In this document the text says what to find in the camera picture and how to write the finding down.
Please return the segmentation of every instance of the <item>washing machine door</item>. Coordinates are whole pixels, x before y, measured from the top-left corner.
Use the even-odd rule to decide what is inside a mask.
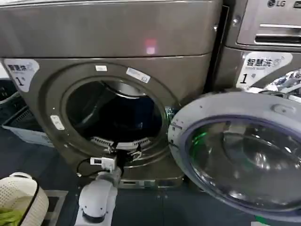
[[[245,92],[205,95],[173,118],[177,164],[238,209],[277,216],[301,207],[301,104]]]

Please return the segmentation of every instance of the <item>washing machine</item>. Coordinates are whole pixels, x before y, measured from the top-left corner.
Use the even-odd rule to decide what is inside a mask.
[[[225,204],[301,222],[301,2],[225,0],[223,9],[208,76],[217,93],[175,115],[172,154]]]
[[[225,0],[229,13],[214,89],[250,87],[299,95],[301,2]]]
[[[183,172],[167,130],[202,93],[220,0],[7,1],[0,57],[54,146],[82,176],[90,157],[131,153],[121,187],[170,187]]]

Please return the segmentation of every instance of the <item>floor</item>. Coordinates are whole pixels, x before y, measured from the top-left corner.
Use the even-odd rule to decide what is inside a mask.
[[[31,174],[50,197],[49,213],[43,226],[69,226],[75,223],[78,178],[54,148],[21,141],[8,130],[0,129],[0,178],[22,171]],[[56,212],[61,195],[62,208]],[[153,190],[119,189],[113,226],[250,226],[253,215],[238,211],[206,193],[179,188]],[[271,226],[295,226],[267,220]]]

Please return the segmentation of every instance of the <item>plastic basket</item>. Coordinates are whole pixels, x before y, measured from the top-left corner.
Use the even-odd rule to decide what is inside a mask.
[[[25,211],[19,226],[40,226],[49,200],[30,175],[16,172],[0,180],[0,208]]]
[[[0,79],[0,122],[4,122],[22,107],[26,106],[23,98],[10,79]]]
[[[12,131],[27,143],[54,147],[27,106],[4,122],[2,127]]]

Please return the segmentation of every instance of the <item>lg logo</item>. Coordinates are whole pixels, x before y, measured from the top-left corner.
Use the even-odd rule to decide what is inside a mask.
[[[268,7],[274,7],[274,6],[283,7],[283,6],[285,6],[285,3],[286,3],[286,1],[269,0]]]

